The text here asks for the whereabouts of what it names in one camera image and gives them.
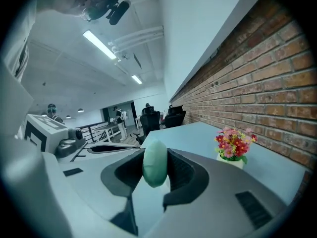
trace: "office chair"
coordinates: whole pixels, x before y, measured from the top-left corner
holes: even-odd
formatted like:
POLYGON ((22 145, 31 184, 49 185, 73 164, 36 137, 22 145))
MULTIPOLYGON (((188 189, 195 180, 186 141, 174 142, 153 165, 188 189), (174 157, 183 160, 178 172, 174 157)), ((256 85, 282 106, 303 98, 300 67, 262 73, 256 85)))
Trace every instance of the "office chair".
POLYGON ((168 115, 165 116, 165 127, 172 128, 182 125, 186 111, 183 111, 183 106, 169 106, 168 115))
POLYGON ((140 117, 140 122, 141 122, 142 128, 143 128, 143 136, 139 136, 140 133, 134 133, 134 135, 137 136, 136 140, 139 142, 140 145, 143 144, 146 137, 149 135, 149 133, 151 131, 159 130, 159 117, 160 117, 159 111, 154 111, 154 112, 149 113, 149 114, 144 114, 140 117))

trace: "ceiling pipe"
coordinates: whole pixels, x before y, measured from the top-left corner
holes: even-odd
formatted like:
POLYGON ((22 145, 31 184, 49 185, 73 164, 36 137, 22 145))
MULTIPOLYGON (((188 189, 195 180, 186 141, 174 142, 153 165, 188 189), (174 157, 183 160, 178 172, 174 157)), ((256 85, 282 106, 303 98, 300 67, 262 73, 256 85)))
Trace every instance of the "ceiling pipe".
POLYGON ((148 33, 152 33, 152 32, 162 32, 162 31, 163 31, 163 27, 162 26, 156 26, 156 27, 144 29, 144 30, 141 30, 141 31, 137 31, 137 32, 122 36, 122 37, 114 40, 113 42, 108 42, 108 44, 110 46, 118 45, 120 42, 126 41, 127 39, 130 39, 130 38, 133 38, 133 37, 138 37, 139 35, 144 35, 144 34, 148 34, 148 33))
MULTIPOLYGON (((137 23, 137 25, 139 25, 140 29, 142 29, 143 27, 142 27, 140 18, 139 18, 139 16, 138 16, 138 13, 137 13, 137 11, 136 11, 136 9, 135 9, 135 6, 131 6, 130 10, 132 10, 132 15, 133 15, 133 17, 134 17, 134 19, 135 19, 135 22, 137 23)), ((152 67, 153 70, 155 70, 154 64, 153 64, 153 59, 152 59, 152 56, 151 56, 151 52, 150 52, 149 47, 148 47, 147 44, 145 44, 145 50, 146 50, 148 59, 149 59, 149 61, 150 61, 151 67, 152 67)))
POLYGON ((125 47, 125 48, 121 49, 120 51, 114 52, 114 54, 117 54, 117 53, 119 53, 119 52, 122 52, 122 51, 128 50, 128 49, 130 49, 130 48, 136 47, 136 46, 141 45, 141 44, 145 44, 145 43, 148 43, 148 42, 151 42, 151 41, 155 41, 155 40, 161 39, 161 38, 163 38, 163 36, 164 36, 164 35, 161 35, 161 36, 158 36, 158 37, 156 37, 156 38, 153 38, 153 39, 148 39, 148 40, 145 40, 145 41, 139 42, 139 43, 137 43, 137 44, 134 44, 134 45, 131 45, 131 46, 125 47))
POLYGON ((115 47, 117 47, 118 49, 120 49, 121 47, 124 48, 125 46, 128 46, 128 45, 131 45, 137 41, 142 41, 142 40, 147 40, 147 39, 152 39, 152 38, 155 38, 157 36, 163 36, 163 33, 160 32, 160 33, 151 33, 151 34, 147 34, 147 35, 142 35, 142 36, 139 36, 133 40, 130 40, 130 41, 126 41, 126 42, 123 42, 119 45, 116 45, 115 47))
POLYGON ((148 1, 152 1, 152 0, 136 0, 136 1, 132 1, 131 5, 135 5, 135 4, 142 3, 142 2, 148 2, 148 1))

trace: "vent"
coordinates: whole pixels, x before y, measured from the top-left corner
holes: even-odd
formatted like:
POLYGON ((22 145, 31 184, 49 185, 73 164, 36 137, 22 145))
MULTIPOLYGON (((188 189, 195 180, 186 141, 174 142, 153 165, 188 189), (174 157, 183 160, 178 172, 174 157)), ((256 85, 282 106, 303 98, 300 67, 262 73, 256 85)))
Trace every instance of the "vent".
POLYGON ((255 229, 264 226, 272 216, 249 191, 235 194, 255 229))
POLYGON ((133 57, 134 57, 134 60, 138 63, 139 67, 142 69, 140 62, 134 53, 133 53, 133 57))

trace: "white machine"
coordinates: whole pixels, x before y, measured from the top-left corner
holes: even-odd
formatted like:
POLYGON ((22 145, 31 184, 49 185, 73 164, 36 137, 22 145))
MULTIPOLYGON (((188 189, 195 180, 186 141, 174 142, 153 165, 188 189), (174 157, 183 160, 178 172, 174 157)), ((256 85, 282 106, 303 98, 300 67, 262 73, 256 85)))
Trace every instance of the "white machine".
MULTIPOLYGON (((0 156, 1 178, 21 216, 42 237, 136 237, 132 192, 143 175, 144 149, 82 144, 73 136, 77 129, 56 126, 28 115, 24 136, 31 143, 1 139, 0 150, 12 151, 0 156)), ((167 165, 164 215, 144 237, 262 237, 286 208, 232 165, 172 149, 167 165)))

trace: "brick wall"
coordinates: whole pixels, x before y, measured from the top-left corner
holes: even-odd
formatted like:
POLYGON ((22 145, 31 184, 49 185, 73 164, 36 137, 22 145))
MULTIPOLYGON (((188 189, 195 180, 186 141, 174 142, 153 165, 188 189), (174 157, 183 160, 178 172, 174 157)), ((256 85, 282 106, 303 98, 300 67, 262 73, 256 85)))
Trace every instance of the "brick wall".
POLYGON ((292 15, 276 0, 259 0, 172 99, 184 123, 246 129, 258 144, 307 168, 316 163, 317 73, 310 46, 292 15))

